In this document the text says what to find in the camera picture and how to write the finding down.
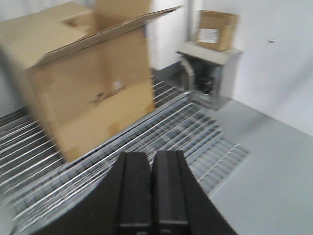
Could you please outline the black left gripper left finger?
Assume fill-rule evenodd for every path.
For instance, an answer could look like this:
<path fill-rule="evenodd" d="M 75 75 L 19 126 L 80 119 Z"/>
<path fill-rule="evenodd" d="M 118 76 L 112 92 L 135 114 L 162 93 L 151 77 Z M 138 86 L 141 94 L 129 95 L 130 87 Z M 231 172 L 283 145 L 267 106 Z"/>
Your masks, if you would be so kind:
<path fill-rule="evenodd" d="M 150 235 L 151 173 L 143 152 L 122 152 L 78 204 L 37 235 Z"/>

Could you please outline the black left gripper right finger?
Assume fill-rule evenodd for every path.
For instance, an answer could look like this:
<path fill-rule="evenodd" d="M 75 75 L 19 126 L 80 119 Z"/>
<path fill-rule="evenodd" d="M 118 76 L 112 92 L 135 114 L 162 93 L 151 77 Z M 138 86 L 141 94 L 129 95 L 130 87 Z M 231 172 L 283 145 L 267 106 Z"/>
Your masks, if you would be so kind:
<path fill-rule="evenodd" d="M 182 151 L 158 151 L 152 167 L 155 235 L 235 235 L 193 175 Z"/>

